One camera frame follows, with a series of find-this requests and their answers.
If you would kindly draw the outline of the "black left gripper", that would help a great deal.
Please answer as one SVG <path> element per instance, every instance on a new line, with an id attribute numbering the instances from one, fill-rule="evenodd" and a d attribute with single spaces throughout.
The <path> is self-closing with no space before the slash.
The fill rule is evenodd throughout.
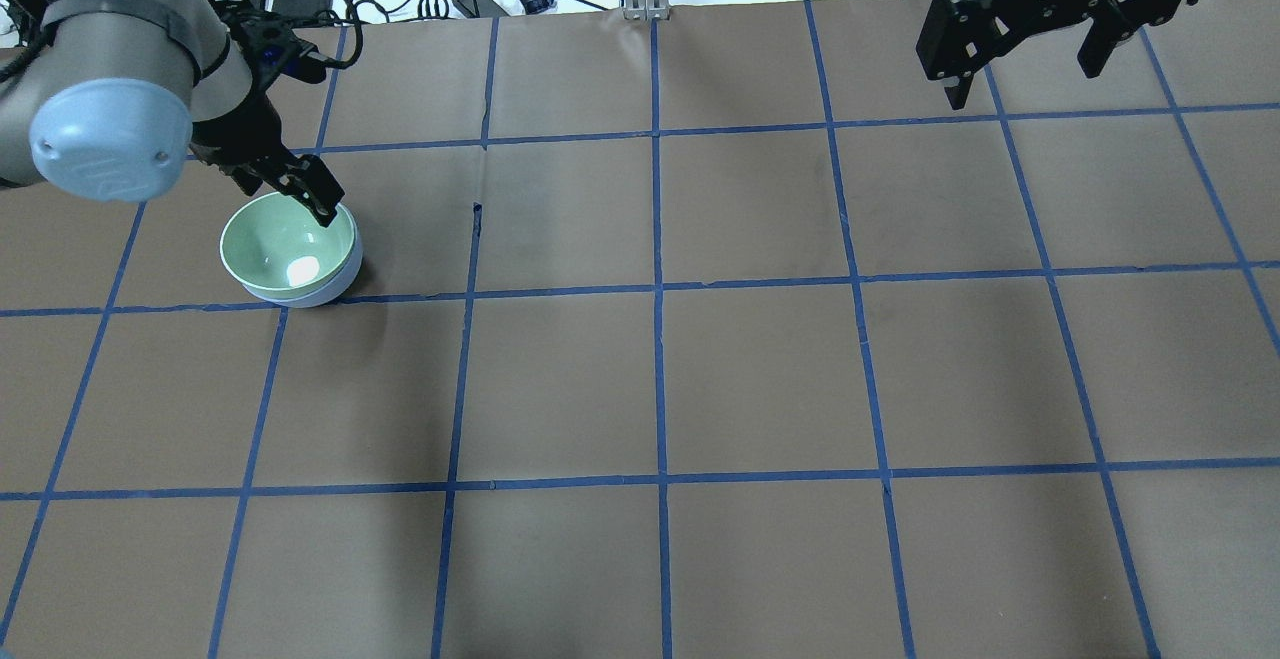
<path id="1" fill-rule="evenodd" d="M 261 91 L 248 93 L 224 116 L 193 123 L 189 147 L 201 163 L 230 177 L 246 197 L 255 197 L 265 180 L 301 203 L 324 229 L 335 221 L 346 197 L 321 157 L 293 156 L 284 147 L 282 118 Z"/>

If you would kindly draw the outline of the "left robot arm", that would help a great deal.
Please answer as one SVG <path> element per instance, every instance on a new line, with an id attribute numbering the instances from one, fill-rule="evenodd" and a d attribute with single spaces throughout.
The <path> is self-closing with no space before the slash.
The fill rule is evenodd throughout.
<path id="1" fill-rule="evenodd" d="M 340 61 L 291 20 L 214 0 L 37 0 L 31 17 L 3 67 L 3 189 L 141 203 L 196 157 L 243 195 L 270 186 L 334 221 L 342 186 L 287 147 L 268 91 L 280 75 L 317 84 Z"/>

